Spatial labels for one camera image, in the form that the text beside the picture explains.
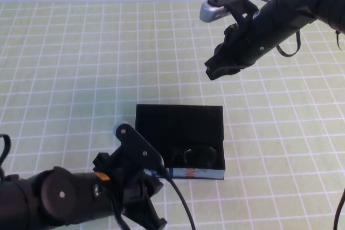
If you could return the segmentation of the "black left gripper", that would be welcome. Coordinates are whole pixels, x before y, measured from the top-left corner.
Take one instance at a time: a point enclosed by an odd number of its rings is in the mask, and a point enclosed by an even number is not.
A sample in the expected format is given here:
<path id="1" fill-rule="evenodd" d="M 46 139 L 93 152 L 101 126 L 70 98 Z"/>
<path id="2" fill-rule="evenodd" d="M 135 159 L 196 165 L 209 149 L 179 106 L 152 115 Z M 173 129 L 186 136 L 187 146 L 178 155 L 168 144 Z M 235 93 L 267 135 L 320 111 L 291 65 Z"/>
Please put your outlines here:
<path id="1" fill-rule="evenodd" d="M 158 217 L 150 200 L 164 184 L 144 172 L 150 165 L 147 148 L 121 146 L 111 155 L 100 152 L 93 164 L 100 188 L 94 197 L 96 214 L 125 214 L 144 229 L 165 228 L 167 221 Z"/>

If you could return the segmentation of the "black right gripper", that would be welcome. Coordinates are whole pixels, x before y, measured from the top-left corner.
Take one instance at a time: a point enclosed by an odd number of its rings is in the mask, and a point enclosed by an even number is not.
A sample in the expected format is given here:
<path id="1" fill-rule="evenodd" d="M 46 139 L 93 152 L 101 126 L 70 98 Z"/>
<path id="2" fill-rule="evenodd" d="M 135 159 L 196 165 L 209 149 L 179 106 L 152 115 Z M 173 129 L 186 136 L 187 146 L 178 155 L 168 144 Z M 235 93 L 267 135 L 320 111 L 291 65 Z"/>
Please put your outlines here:
<path id="1" fill-rule="evenodd" d="M 224 41 L 205 62 L 210 80 L 239 73 L 281 42 L 281 4 L 267 3 L 261 9 L 249 4 L 244 10 L 228 4 L 226 9 L 236 23 L 224 31 Z"/>

